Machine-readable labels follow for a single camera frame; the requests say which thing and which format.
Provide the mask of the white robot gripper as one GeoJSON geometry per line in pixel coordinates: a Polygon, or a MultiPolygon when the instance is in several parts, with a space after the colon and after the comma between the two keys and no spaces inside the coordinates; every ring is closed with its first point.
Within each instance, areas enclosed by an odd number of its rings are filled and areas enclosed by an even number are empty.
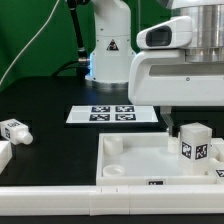
{"type": "Polygon", "coordinates": [[[224,106],[224,63],[187,63],[184,50],[141,51],[131,64],[128,98],[161,106],[172,136],[171,106],[224,106]]]}

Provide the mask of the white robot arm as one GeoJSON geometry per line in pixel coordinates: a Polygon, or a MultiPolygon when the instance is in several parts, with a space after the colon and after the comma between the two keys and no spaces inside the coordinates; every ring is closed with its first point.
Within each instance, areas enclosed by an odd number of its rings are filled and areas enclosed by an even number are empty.
{"type": "Polygon", "coordinates": [[[165,22],[140,31],[130,46],[130,9],[91,0],[96,47],[86,83],[128,90],[134,105],[158,106],[168,126],[174,106],[224,106],[224,0],[157,0],[165,22]]]}

